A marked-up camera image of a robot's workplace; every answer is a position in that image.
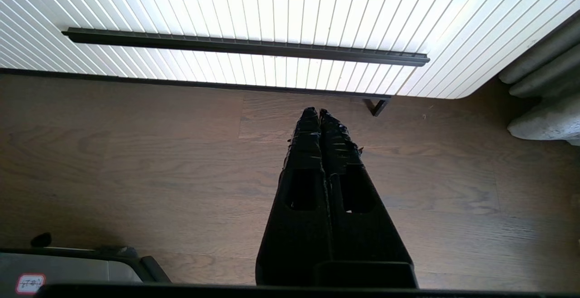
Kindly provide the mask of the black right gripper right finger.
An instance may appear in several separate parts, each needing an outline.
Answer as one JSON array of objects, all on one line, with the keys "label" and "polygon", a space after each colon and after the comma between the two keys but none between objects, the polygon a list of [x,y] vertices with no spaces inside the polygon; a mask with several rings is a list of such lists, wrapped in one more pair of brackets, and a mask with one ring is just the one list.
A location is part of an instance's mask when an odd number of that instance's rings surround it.
[{"label": "black right gripper right finger", "polygon": [[320,127],[335,257],[412,263],[347,127],[327,110]]}]

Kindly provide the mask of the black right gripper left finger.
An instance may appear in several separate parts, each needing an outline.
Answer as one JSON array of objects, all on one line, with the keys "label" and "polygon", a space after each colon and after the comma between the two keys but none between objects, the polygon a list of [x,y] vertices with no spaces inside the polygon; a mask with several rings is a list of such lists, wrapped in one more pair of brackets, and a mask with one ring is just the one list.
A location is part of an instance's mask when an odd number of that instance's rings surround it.
[{"label": "black right gripper left finger", "polygon": [[296,123],[256,259],[257,285],[312,286],[331,259],[331,226],[317,110]]}]

